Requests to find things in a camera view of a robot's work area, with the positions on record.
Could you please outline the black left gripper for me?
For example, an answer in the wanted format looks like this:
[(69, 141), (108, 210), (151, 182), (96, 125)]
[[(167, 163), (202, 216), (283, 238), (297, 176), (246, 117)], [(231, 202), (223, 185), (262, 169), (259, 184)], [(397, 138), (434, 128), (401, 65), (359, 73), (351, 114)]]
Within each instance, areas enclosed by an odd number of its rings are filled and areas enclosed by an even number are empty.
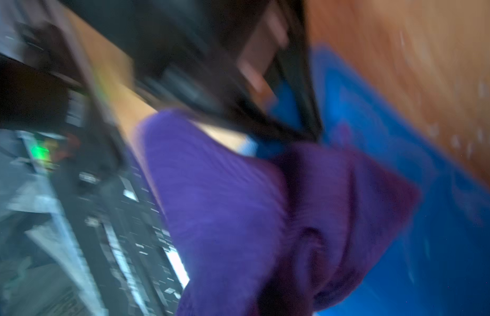
[[(215, 125), (285, 142), (317, 140), (303, 1), (66, 1), (133, 60), (140, 91), (176, 99)], [(266, 115), (253, 78), (291, 89), (301, 125)]]

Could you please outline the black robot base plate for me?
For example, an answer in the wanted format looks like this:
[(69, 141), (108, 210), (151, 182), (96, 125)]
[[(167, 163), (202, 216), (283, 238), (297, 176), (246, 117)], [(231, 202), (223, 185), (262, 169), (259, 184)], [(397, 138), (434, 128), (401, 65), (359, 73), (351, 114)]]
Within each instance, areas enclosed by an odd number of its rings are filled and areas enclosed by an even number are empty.
[(51, 183), (108, 315), (174, 315), (182, 286), (138, 169), (124, 155), (64, 159)]

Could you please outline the purple cloth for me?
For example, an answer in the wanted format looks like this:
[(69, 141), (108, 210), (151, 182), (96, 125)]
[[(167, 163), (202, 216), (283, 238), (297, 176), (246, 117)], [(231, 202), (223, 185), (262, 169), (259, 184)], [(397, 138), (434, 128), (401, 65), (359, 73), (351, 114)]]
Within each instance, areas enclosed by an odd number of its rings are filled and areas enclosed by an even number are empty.
[(189, 282), (178, 315), (311, 315), (349, 296), (410, 220), (418, 189), (349, 149), (237, 154), (178, 110), (137, 134)]

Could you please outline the blue rubber boot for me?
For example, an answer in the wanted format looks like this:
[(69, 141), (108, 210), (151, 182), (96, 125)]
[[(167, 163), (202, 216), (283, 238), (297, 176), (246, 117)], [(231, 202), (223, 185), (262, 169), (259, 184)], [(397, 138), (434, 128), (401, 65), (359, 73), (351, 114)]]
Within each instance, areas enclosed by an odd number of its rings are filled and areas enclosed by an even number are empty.
[(262, 144), (287, 179), (269, 315), (490, 315), (490, 192), (313, 51), (318, 144)]

